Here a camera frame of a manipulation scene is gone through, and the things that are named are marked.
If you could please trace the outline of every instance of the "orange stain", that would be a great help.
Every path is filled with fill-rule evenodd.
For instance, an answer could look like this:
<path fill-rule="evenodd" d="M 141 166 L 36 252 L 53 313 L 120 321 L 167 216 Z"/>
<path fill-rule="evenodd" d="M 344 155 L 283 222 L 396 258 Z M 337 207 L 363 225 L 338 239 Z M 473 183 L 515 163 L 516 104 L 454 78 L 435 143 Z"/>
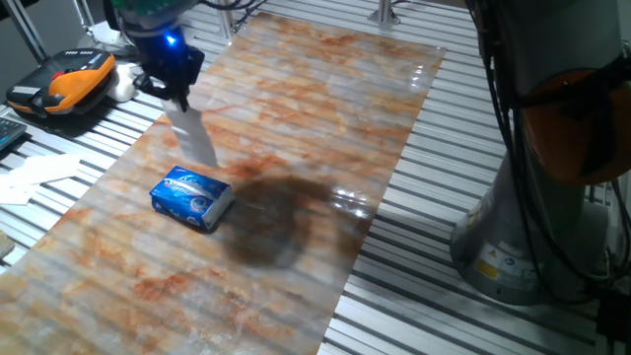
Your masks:
<path fill-rule="evenodd" d="M 231 163 L 222 170 L 229 176 L 238 178 L 256 178 L 272 168 L 283 168 L 287 161 L 274 155 L 254 156 Z"/>
<path fill-rule="evenodd" d="M 175 138 L 174 133 L 170 131 L 163 133 L 162 144 L 164 144 L 165 147 L 169 149 L 173 149 L 179 145 L 179 143 L 177 142 L 177 138 Z"/>
<path fill-rule="evenodd" d="M 179 296 L 190 289 L 196 281 L 225 279 L 226 271 L 212 266 L 181 272 L 167 278 L 148 278 L 133 287 L 136 296 L 142 301 L 160 302 L 167 297 Z"/>
<path fill-rule="evenodd" d="M 134 286 L 136 296 L 143 301 L 162 301 L 165 296 L 179 295 L 190 287 L 190 278 L 176 274 L 166 279 L 151 278 Z"/>
<path fill-rule="evenodd" d="M 61 226 L 69 221 L 73 221 L 79 225 L 86 224 L 92 211 L 94 211 L 93 207 L 73 207 L 61 216 L 57 222 L 57 226 Z"/>

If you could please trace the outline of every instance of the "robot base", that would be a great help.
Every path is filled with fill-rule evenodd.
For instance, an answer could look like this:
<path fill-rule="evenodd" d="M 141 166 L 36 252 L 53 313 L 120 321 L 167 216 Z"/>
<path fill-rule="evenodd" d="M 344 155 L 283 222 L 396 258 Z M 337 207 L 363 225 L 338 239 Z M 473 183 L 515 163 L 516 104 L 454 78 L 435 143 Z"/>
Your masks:
<path fill-rule="evenodd" d="M 608 210 L 585 202 L 585 188 L 560 185 L 530 159 L 534 195 L 537 183 L 556 243 L 584 272 L 592 272 L 605 248 Z M 508 158 L 482 200 L 456 225 L 452 233 L 452 261 L 464 281 L 484 295 L 513 305 L 549 301 L 534 272 L 526 234 L 515 197 Z M 558 297 L 571 299 L 583 283 L 553 255 L 530 220 L 530 235 L 543 282 Z"/>

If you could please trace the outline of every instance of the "black cable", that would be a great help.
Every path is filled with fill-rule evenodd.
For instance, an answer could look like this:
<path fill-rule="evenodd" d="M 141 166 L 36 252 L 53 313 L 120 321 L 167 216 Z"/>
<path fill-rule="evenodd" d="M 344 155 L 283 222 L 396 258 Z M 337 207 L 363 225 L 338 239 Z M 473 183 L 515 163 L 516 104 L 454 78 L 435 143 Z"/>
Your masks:
<path fill-rule="evenodd" d="M 249 9 L 245 10 L 245 15 L 243 17 L 241 17 L 240 19 L 235 21 L 235 26 L 236 25 L 241 25 L 243 23 L 245 23 L 245 20 L 247 20 L 247 18 L 249 18 L 252 13 L 254 11 L 256 11 L 256 9 L 258 9 L 259 7 L 261 7 L 264 3 L 266 3 L 268 0 L 263 0 L 261 2 L 259 2 L 258 4 L 250 7 Z"/>
<path fill-rule="evenodd" d="M 624 277 L 628 272 L 628 264 L 629 264 L 629 252 L 631 248 L 631 232 L 629 232 L 629 228 L 631 228 L 631 218 L 629 217 L 629 211 L 627 210 L 627 206 L 624 204 L 622 199 L 622 193 L 620 192 L 620 185 L 618 184 L 618 180 L 614 179 L 611 182 L 611 186 L 613 187 L 613 193 L 615 193 L 615 198 L 618 200 L 618 207 L 620 208 L 620 217 L 622 217 L 622 229 L 624 233 L 624 256 L 622 256 L 622 264 L 620 266 L 620 272 L 616 274 L 617 278 Z"/>
<path fill-rule="evenodd" d="M 505 142 L 506 148 L 507 148 L 507 156 L 508 156 L 508 159 L 509 159 L 509 164 L 510 164 L 511 172 L 512 172 L 512 175 L 513 175 L 513 185 L 514 185 L 514 189 L 515 189 L 515 195 L 516 195 L 516 198 L 518 200 L 520 216 L 521 216 L 522 224 L 523 224 L 523 227 L 524 227 L 524 233 L 526 235 L 526 244 L 527 244 L 527 247 L 528 247 L 528 251 L 530 253 L 530 257 L 532 259 L 532 265 L 533 265 L 534 273 L 535 273 L 535 275 L 537 277 L 537 280 L 539 281 L 539 285 L 541 286 L 541 289 L 546 294 L 548 294 L 557 303 L 564 304 L 564 305 L 579 305 L 579 304 L 587 303 L 587 302 L 593 300 L 594 297 L 593 296 L 588 296 L 587 298 L 580 299 L 580 300 L 565 300 L 565 299 L 561 299 L 560 297 L 556 296 L 554 294 L 554 292 L 552 292 L 552 290 L 544 282 L 544 278 L 543 278 L 543 275 L 541 273 L 541 269 L 539 268 L 538 260 L 536 258 L 536 253 L 534 251 L 534 244 L 532 242 L 532 236 L 531 236 L 531 233 L 530 233 L 530 227 L 529 227 L 528 219 L 527 219 L 527 216 L 526 216 L 526 209 L 525 209 L 525 204 L 524 204 L 524 199 L 523 199 L 523 193 L 524 193 L 523 188 L 524 188 L 524 185 L 521 184 L 521 181 L 523 181 L 522 173 L 524 173 L 524 172 L 520 172 L 518 170 L 519 161 L 518 161 L 518 157 L 515 155 L 515 151 L 513 149 L 514 148 L 514 146 L 513 146 L 513 136 L 512 136 L 511 127 L 510 127 L 510 120 L 508 119 L 508 116 L 509 116 L 508 108 L 504 107 L 503 109 L 500 109 L 500 106 L 499 106 L 499 103 L 498 103 L 497 92 L 495 90 L 495 85 L 494 85 L 494 82 L 493 82 L 493 79 L 492 79 L 493 78 L 493 72 L 492 72 L 492 70 L 490 68 L 490 65 L 487 64 L 485 66 L 486 66 L 487 80 L 488 80 L 488 84 L 489 84 L 489 89 L 491 91 L 491 100 L 493 102 L 493 107 L 494 107 L 495 113 L 496 113 L 496 119 L 497 119 L 498 125 L 500 127 L 500 133 L 502 134 L 502 136 L 504 138 L 504 142 Z M 519 129 L 518 122 L 515 122 L 514 125 L 515 125 L 515 130 L 516 130 L 516 145 L 518 147 L 519 146 L 523 147 L 522 137 L 520 137 L 522 133 L 521 133 L 521 130 Z"/>
<path fill-rule="evenodd" d="M 496 60 L 496 63 L 499 63 L 501 60 L 498 58 L 497 54 L 495 55 L 495 60 Z M 591 278 L 589 275 L 581 272 L 580 270 L 578 270 L 578 268 L 576 268 L 576 266 L 569 260 L 567 255 L 565 255 L 563 250 L 559 248 L 558 245 L 556 245 L 556 243 L 554 242 L 554 240 L 552 240 L 552 238 L 547 234 L 543 224 L 541 223 L 540 217 L 538 216 L 536 208 L 534 207 L 534 203 L 531 201 L 531 194 L 528 191 L 527 178 L 526 178 L 527 169 L 526 169 L 525 144 L 522 141 L 523 137 L 521 134 L 520 125 L 518 121 L 515 119 L 514 125 L 515 125 L 515 130 L 516 130 L 516 142 L 518 143 L 516 144 L 516 146 L 518 148 L 518 153 L 519 153 L 519 155 L 517 156 L 514 151 L 513 135 L 511 131 L 511 125 L 510 125 L 511 121 L 509 118 L 509 108 L 506 105 L 503 105 L 502 107 L 500 107 L 498 95 L 497 95 L 495 85 L 494 85 L 494 79 L 493 79 L 494 73 L 493 73 L 493 70 L 491 69 L 490 61 L 491 61 L 491 58 L 489 57 L 485 59 L 485 63 L 484 63 L 486 74 L 487 74 L 487 80 L 489 84 L 489 90 L 491 91 L 492 103 L 493 103 L 494 111 L 496 114 L 498 126 L 500 128 L 500 133 L 502 134 L 504 143 L 507 148 L 507 156 L 509 159 L 509 164 L 510 164 L 511 172 L 513 175 L 514 189 L 515 189 L 516 199 L 518 200 L 520 216 L 522 218 L 522 223 L 524 225 L 526 243 L 528 244 L 528 249 L 532 257 L 534 271 L 537 276 L 537 279 L 539 280 L 539 284 L 541 285 L 541 288 L 543 289 L 543 291 L 545 291 L 556 302 L 563 303 L 563 304 L 579 304 L 579 303 L 588 302 L 593 297 L 588 297 L 587 299 L 578 300 L 578 301 L 563 300 L 557 297 L 551 291 L 548 285 L 546 285 L 543 281 L 541 270 L 539 268 L 536 255 L 534 253 L 534 246 L 531 239 L 531 233 L 530 233 L 530 228 L 528 224 L 528 219 L 526 216 L 526 210 L 528 210 L 531 218 L 535 221 L 538 229 L 546 237 L 545 241 L 549 244 L 549 247 L 551 248 L 552 252 L 555 254 L 555 256 L 561 259 L 561 261 L 565 264 L 565 266 L 568 269 L 570 269 L 572 273 L 576 274 L 580 279 L 585 281 L 586 285 L 589 288 L 593 288 L 595 285 L 600 283 L 600 280 L 593 280 L 593 278 Z"/>
<path fill-rule="evenodd" d="M 241 0 L 235 0 L 228 5 L 220 5 L 220 4 L 215 4 L 214 2 L 209 1 L 209 0 L 199 0 L 199 4 L 206 5 L 208 7 L 211 7 L 219 11 L 233 11 L 233 10 L 246 9 L 255 2 L 256 0 L 249 0 L 246 4 L 241 5 Z"/>
<path fill-rule="evenodd" d="M 595 194 L 596 194 L 595 190 L 596 190 L 596 187 L 593 185 L 590 185 L 590 203 L 594 203 Z"/>

